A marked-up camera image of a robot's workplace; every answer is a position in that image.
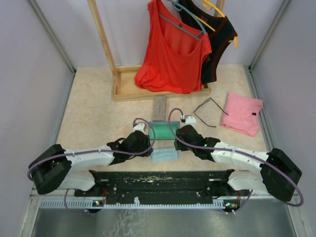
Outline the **light blue cleaning cloth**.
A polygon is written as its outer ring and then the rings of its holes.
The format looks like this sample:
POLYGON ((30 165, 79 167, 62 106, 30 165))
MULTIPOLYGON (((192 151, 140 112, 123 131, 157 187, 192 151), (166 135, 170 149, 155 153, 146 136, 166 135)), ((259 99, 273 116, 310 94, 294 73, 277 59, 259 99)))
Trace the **light blue cleaning cloth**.
POLYGON ((175 148, 154 149, 151 153, 152 162, 174 161, 178 159, 178 151, 175 148))

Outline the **blue-grey glasses case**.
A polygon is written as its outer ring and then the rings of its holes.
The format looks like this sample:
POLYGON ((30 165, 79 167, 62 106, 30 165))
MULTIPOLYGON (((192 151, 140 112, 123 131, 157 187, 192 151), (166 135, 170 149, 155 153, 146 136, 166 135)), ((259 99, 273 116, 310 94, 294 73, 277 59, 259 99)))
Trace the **blue-grey glasses case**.
POLYGON ((156 140, 175 140, 173 133, 180 127, 179 121, 171 121, 172 133, 168 121, 150 121, 149 124, 155 131, 156 140))

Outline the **thin metal frame sunglasses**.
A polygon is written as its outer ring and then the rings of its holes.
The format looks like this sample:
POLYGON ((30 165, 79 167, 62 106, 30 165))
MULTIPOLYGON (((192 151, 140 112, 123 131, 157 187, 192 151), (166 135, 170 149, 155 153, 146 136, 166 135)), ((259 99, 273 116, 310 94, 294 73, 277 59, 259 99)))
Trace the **thin metal frame sunglasses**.
POLYGON ((201 115, 206 115, 206 113, 211 113, 212 110, 207 110, 206 109, 206 105, 209 104, 210 102, 214 103, 218 109, 221 110, 221 112, 225 115, 229 115, 226 111, 224 111, 224 109, 212 98, 212 97, 209 97, 207 99, 205 99, 201 104, 199 104, 193 111, 193 114, 195 117, 197 117, 201 122, 202 124, 206 125, 207 127, 210 127, 210 128, 216 128, 217 126, 215 125, 210 125, 209 123, 207 123, 200 115, 199 115, 199 111, 203 111, 201 112, 200 114, 201 115))

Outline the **grey glasses case green lining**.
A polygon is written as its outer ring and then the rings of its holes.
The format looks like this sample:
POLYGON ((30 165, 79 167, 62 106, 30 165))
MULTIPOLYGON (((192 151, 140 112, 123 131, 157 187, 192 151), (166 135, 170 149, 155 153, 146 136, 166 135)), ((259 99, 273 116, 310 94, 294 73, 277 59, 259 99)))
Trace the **grey glasses case green lining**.
POLYGON ((166 96, 157 96, 153 101, 152 121, 165 121, 166 117, 166 96))

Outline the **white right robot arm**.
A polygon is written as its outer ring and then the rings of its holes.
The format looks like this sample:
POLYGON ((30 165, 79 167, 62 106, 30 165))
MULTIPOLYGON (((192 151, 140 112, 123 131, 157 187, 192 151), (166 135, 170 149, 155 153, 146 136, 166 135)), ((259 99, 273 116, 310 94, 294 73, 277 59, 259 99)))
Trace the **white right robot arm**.
POLYGON ((227 163, 241 167, 232 171, 221 182, 221 191, 230 196, 239 190, 265 191, 276 199, 289 202, 297 191, 302 171, 281 149, 256 152, 231 146, 217 138, 202 137, 192 125, 173 132, 174 146, 180 151, 191 151, 201 160, 227 163))

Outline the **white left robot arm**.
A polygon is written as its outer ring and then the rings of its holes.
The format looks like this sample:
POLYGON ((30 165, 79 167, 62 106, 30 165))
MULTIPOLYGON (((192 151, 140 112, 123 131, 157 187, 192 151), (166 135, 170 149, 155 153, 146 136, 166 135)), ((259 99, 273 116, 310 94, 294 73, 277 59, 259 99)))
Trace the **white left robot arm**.
POLYGON ((102 192, 103 184, 97 181, 92 167, 148 157, 152 152, 153 141, 139 130, 93 149, 66 150, 60 144, 54 144, 29 165, 27 177, 33 181, 40 195, 66 188, 97 196, 102 192))

